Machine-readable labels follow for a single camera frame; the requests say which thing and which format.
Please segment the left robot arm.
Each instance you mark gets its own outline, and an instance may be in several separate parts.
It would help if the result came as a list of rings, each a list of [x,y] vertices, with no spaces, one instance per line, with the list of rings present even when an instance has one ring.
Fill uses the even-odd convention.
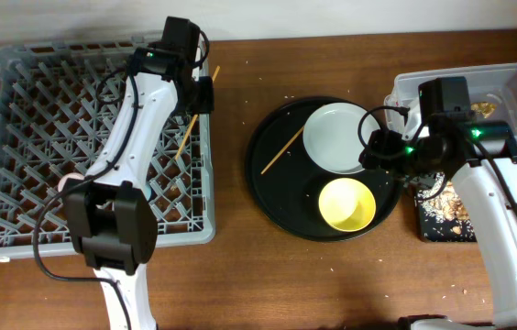
[[[209,41],[191,20],[170,16],[160,40],[137,48],[126,64],[126,89],[110,136],[82,179],[63,183],[62,206],[74,250],[101,283],[113,329],[155,329],[146,270],[158,221],[147,175],[161,130],[173,115],[214,109],[202,68]]]

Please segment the wooden chopstick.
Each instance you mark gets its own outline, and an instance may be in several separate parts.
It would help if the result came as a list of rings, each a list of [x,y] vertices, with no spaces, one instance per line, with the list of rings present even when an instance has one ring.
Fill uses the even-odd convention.
[[[217,65],[215,70],[214,70],[214,73],[212,75],[212,82],[214,82],[216,80],[220,70],[221,70],[221,66]],[[180,146],[179,146],[179,148],[177,150],[177,153],[176,153],[176,155],[174,157],[175,161],[177,161],[181,157],[182,152],[183,152],[183,150],[185,148],[185,145],[187,144],[187,142],[190,139],[191,133],[193,131],[193,127],[195,126],[195,123],[197,122],[198,117],[199,117],[199,115],[194,115],[192,117],[192,119],[190,121],[190,124],[188,125],[187,130],[186,130],[186,132],[185,132],[185,134],[183,136],[183,140],[182,140],[182,142],[181,142],[181,144],[180,144]]]
[[[263,168],[260,172],[260,175],[265,174],[269,168],[281,157],[281,155],[287,151],[287,149],[293,144],[293,142],[303,133],[304,126],[302,126],[291,138],[290,140],[278,151],[278,153],[270,160],[270,162]]]

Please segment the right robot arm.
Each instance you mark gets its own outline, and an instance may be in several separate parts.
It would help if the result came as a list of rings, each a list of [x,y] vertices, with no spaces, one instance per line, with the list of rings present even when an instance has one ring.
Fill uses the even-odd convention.
[[[418,189],[441,172],[467,209],[489,275],[494,327],[517,329],[517,142],[504,121],[479,122],[464,77],[418,87],[420,121],[360,136],[359,161]]]

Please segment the yellow bowl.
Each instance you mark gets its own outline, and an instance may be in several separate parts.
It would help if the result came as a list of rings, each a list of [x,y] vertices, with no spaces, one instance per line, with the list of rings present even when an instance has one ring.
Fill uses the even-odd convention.
[[[351,178],[327,183],[318,196],[318,210],[333,229],[352,233],[368,226],[376,215],[376,199],[367,185]]]

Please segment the grey round plate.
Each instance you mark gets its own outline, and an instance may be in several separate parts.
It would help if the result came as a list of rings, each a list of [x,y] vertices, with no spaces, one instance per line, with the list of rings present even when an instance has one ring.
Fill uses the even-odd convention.
[[[367,111],[355,104],[331,103],[319,107],[306,120],[302,141],[309,158],[335,174],[364,170],[359,156],[364,147],[358,125]]]

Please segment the food scraps with rice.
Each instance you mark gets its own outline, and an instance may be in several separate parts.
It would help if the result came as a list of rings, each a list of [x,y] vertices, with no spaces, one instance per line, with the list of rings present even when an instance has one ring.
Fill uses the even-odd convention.
[[[434,186],[415,194],[421,238],[429,242],[475,242],[469,214],[453,183],[443,173]]]

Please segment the pink cup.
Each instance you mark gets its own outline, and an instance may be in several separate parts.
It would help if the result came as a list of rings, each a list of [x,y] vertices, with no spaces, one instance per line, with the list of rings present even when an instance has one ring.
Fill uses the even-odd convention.
[[[79,172],[72,172],[63,175],[57,185],[59,193],[68,192],[76,187],[78,184],[84,182],[85,177]]]

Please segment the gold snack wrapper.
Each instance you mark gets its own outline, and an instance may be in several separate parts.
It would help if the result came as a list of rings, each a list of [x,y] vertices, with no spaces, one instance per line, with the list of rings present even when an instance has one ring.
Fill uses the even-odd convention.
[[[484,118],[489,118],[497,109],[497,105],[489,102],[473,103],[471,110],[477,114],[481,114]]]

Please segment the light blue cup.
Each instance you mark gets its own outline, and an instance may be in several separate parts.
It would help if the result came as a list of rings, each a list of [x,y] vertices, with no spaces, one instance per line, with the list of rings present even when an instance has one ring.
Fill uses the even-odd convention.
[[[149,202],[152,197],[152,189],[148,183],[143,186],[143,193],[145,195],[146,200]]]

